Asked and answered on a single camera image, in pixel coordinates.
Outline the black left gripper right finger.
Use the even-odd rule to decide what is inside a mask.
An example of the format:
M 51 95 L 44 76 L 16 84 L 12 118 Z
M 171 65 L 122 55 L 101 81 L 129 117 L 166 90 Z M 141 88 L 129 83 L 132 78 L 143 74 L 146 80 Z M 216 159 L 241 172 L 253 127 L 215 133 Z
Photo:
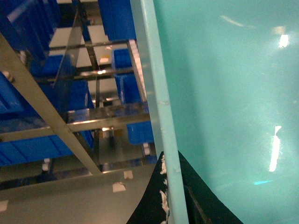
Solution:
M 190 224 L 241 224 L 197 174 L 187 159 L 179 155 L 188 221 Z

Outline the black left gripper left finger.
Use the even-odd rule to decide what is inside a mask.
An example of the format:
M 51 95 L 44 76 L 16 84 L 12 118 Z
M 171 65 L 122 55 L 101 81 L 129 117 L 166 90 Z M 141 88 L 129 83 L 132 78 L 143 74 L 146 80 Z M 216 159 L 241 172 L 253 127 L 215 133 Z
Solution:
M 127 223 L 167 224 L 168 220 L 168 177 L 165 155 L 161 153 L 146 190 Z

